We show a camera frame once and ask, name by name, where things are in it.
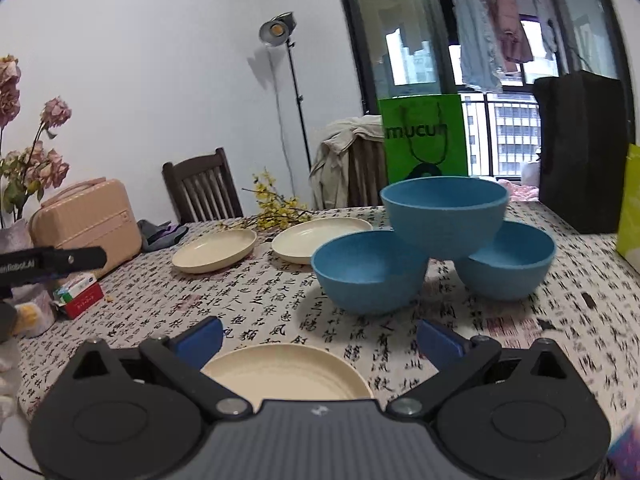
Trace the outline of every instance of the floor lamp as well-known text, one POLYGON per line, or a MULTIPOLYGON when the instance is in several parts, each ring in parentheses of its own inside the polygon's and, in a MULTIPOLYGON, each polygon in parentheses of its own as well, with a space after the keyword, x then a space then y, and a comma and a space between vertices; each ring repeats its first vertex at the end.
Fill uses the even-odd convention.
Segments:
POLYGON ((280 46, 284 44, 287 47, 289 67, 291 68, 291 76, 293 78, 293 88, 296 92, 296 105, 298 106, 298 115, 300 117, 300 128, 302 129, 302 138, 305 141, 306 161, 309 164, 309 170, 311 170, 311 153, 309 152, 309 142, 306 138, 305 118, 302 115, 303 97, 298 90, 298 79, 296 78, 296 69, 293 66, 293 56, 291 55, 291 49, 295 46, 295 43, 290 40, 290 36, 294 28, 296 28, 296 20, 293 19, 293 12, 285 12, 263 23, 258 34, 260 40, 267 46, 280 46))

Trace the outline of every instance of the pink suitcase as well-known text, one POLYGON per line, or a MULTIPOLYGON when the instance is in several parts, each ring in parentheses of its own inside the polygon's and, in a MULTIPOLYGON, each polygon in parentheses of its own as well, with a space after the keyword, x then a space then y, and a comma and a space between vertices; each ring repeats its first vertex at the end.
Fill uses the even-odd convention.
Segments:
POLYGON ((104 177, 73 184, 42 202, 31 217, 30 232, 36 246, 102 247, 107 264, 94 271, 98 278, 132 259, 142 246, 123 183, 104 177))

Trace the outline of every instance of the tablecloth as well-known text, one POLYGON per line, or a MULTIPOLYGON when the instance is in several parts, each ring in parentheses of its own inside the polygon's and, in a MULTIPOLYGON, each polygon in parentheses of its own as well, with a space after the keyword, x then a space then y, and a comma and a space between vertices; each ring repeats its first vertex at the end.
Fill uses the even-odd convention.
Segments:
MULTIPOLYGON (((321 212, 388 226, 383 208, 321 212)), ((527 348, 540 337, 558 341, 608 416, 614 433, 636 402, 640 358, 640 276, 615 251, 613 235, 579 235, 540 203, 511 203, 507 217, 535 225, 558 244, 536 294, 497 303, 470 294, 451 262, 432 260, 423 290, 394 314, 357 317, 326 297, 308 266, 288 264, 260 234, 253 253, 229 269, 191 276, 172 269, 180 246, 140 254, 101 281, 108 300, 76 320, 20 342, 23 385, 18 399, 30 417, 78 345, 100 336, 114 348, 156 332, 177 335, 206 316, 225 327, 221 352, 267 342, 325 348, 353 365, 384 405, 433 375, 418 355, 415 321, 438 320, 463 336, 485 334, 503 346, 527 348), (581 297, 594 299, 590 306, 581 297)), ((216 229, 190 225, 180 245, 216 229)))

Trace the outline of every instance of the stacked blue bowl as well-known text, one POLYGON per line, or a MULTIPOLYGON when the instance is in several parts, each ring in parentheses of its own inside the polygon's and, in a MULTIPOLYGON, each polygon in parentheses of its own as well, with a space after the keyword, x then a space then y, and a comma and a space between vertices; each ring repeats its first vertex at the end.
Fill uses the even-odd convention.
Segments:
POLYGON ((433 176, 403 180, 380 193, 393 231, 336 238, 312 265, 325 293, 356 314, 408 304, 429 258, 453 260, 463 283, 494 300, 516 300, 544 279, 556 245, 535 227, 504 220, 509 193, 489 180, 433 176))

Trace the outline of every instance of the gray ridged panel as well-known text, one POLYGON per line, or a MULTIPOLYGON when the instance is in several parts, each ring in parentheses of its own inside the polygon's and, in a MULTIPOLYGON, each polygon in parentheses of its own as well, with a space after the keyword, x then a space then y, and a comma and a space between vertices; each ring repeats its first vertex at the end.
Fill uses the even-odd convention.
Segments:
POLYGON ((471 478, 444 458, 423 426, 381 416, 373 400, 273 400, 249 420, 218 425, 167 480, 471 478))

